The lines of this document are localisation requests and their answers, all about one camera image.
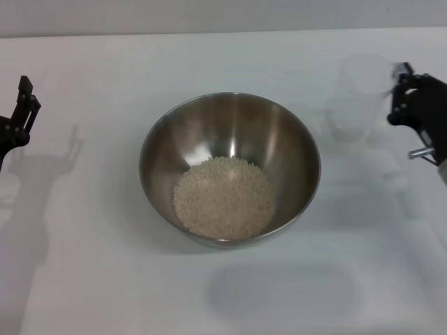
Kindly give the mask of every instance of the uncooked rice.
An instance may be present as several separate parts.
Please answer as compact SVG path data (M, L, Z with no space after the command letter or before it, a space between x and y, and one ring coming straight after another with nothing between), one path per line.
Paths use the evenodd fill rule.
M230 240L259 235L276 207L262 170L235 157L210 158L191 167L174 187L173 204L191 232Z

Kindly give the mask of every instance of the clear plastic cup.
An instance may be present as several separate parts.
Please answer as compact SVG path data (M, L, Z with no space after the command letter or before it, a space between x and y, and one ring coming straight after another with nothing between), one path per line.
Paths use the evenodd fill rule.
M354 54L343 60L335 92L326 103L334 139L364 137L395 85L395 63L376 54Z

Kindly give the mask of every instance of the stainless steel bowl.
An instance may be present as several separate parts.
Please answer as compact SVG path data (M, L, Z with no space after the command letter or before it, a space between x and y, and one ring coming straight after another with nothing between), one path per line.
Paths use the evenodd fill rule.
M215 156L246 159L268 176L277 209L259 236L213 239L188 231L177 218L174 185L192 165ZM173 108L154 124L140 156L141 184L155 210L195 240L217 247L258 241L290 225L312 201L320 174L318 149L305 125L277 103L241 93L199 96Z

